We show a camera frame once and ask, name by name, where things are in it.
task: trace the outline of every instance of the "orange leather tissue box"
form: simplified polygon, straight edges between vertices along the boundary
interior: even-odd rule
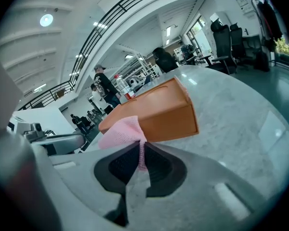
[[[98,126],[104,134],[129,116],[138,121],[149,142],[168,141],[199,133],[191,99],[177,78],[118,105]]]

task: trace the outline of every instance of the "hanging clothes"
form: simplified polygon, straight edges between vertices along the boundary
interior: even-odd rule
[[[275,12],[267,0],[264,3],[258,3],[258,9],[264,16],[267,30],[269,31],[270,37],[274,40],[278,40],[282,37],[279,24],[275,15]]]

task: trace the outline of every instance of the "plastic bottle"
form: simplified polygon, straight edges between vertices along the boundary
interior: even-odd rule
[[[119,75],[115,75],[115,79],[117,81],[118,88],[120,89],[121,93],[126,97],[127,100],[132,99],[135,97],[135,93],[132,91],[128,83],[119,77]]]

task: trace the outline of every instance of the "person in white shirt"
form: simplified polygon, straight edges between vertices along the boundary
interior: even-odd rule
[[[108,103],[106,103],[104,98],[101,97],[101,95],[97,91],[97,87],[94,84],[91,85],[91,90],[92,90],[92,101],[98,106],[100,106],[100,108],[103,109],[106,112],[106,114],[109,114],[113,110],[113,108]]]

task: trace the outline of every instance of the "black metal railing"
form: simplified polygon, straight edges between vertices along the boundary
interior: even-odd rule
[[[52,103],[53,101],[58,100],[59,98],[61,98],[65,94],[71,92],[73,89],[74,88],[73,88],[71,82],[66,81],[64,83],[61,83],[60,85],[57,85],[57,86],[43,92],[42,94],[40,94],[39,96],[37,96],[34,99],[32,99],[31,101],[29,101],[28,103],[26,103],[24,106],[22,106],[18,110],[26,110],[26,109],[45,107],[45,106],[49,105],[50,103]]]
[[[115,6],[113,6],[103,16],[103,18],[98,23],[96,23],[93,30],[87,37],[85,43],[83,44],[78,54],[78,58],[75,61],[72,73],[70,74],[71,76],[70,80],[47,90],[38,97],[32,99],[30,102],[28,102],[19,110],[44,107],[50,104],[51,102],[57,100],[58,98],[61,97],[61,93],[59,93],[58,95],[56,88],[64,88],[65,85],[68,85],[69,89],[63,91],[63,95],[71,92],[76,85],[77,79],[84,64],[86,63],[88,57],[90,56],[90,53],[94,49],[97,42],[124,13],[126,13],[129,9],[131,9],[141,1],[143,0],[120,0]]]

